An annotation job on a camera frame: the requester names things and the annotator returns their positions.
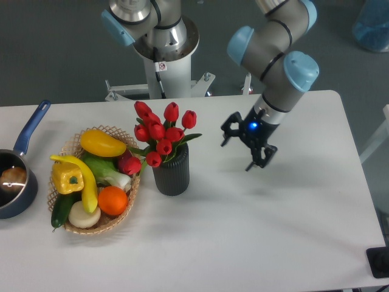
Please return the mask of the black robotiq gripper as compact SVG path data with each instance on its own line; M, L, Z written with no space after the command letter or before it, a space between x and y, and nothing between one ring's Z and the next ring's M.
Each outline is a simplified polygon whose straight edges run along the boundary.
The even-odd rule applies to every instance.
M265 168L270 163L273 155L278 151L274 145L268 144L268 139L273 132L278 128L278 125L267 123L263 120L264 110L259 113L252 108L246 118L242 120L239 112L231 114L226 121L221 125L223 131L223 142L221 146L224 147L231 137L240 137L240 124L243 122L243 136L241 140L250 148L252 154L252 162L246 167L248 172L252 167L258 166ZM237 129L232 129L232 124L237 124Z

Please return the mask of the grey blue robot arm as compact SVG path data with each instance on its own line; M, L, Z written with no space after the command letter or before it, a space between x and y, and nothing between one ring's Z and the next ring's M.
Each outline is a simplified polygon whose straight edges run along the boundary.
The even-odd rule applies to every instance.
M238 137L250 148L253 165L265 167L277 152L268 138L318 77L317 63L291 50L314 25L317 11L311 1L258 1L258 6L266 25L237 30L227 53L265 90L247 117L234 113L221 128L225 140ZM133 46L143 58L151 99L193 96L191 56L199 33L180 1L110 1L101 20L116 42Z

